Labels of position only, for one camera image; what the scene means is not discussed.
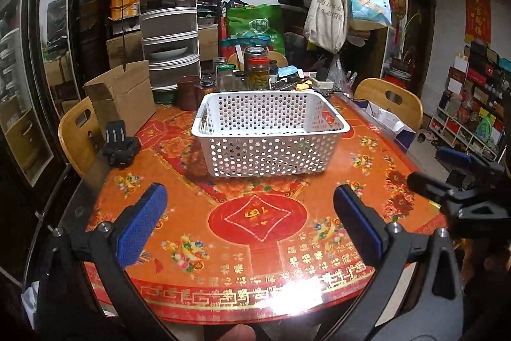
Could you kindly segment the person's left hand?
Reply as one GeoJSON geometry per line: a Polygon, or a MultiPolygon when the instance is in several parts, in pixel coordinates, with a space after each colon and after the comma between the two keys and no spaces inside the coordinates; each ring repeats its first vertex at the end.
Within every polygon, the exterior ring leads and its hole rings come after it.
{"type": "Polygon", "coordinates": [[[256,332],[249,325],[236,325],[225,332],[218,341],[256,341],[256,332]]]}

